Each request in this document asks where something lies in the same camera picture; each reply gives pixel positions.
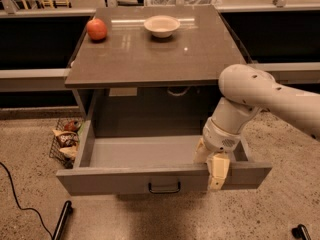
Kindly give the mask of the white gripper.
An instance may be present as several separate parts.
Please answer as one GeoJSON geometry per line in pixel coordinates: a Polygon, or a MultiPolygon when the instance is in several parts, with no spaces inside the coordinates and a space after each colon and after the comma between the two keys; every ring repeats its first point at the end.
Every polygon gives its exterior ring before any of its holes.
{"type": "Polygon", "coordinates": [[[240,140],[239,134],[228,133],[220,129],[211,118],[207,119],[202,138],[196,146],[193,162],[196,164],[206,162],[209,171],[209,191],[218,191],[224,185],[230,166],[229,156],[225,152],[234,151],[240,140]],[[211,151],[225,152],[210,155],[211,151]]]}

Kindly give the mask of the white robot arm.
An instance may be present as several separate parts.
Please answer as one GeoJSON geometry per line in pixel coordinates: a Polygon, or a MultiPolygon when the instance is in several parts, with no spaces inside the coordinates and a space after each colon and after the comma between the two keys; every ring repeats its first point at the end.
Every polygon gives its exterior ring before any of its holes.
{"type": "Polygon", "coordinates": [[[219,190],[230,170],[229,155],[241,141],[241,132],[261,110],[267,110],[315,140],[320,139],[320,95],[287,87],[248,65],[225,68],[218,80],[222,93],[207,119],[194,161],[207,165],[208,189],[219,190]]]}

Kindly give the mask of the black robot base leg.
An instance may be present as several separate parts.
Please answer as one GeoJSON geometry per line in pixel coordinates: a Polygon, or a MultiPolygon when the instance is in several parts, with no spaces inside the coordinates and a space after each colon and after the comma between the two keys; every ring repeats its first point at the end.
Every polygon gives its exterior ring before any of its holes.
{"type": "Polygon", "coordinates": [[[72,202],[67,200],[61,210],[52,240],[61,240],[63,231],[66,227],[69,216],[73,213],[72,202]]]}

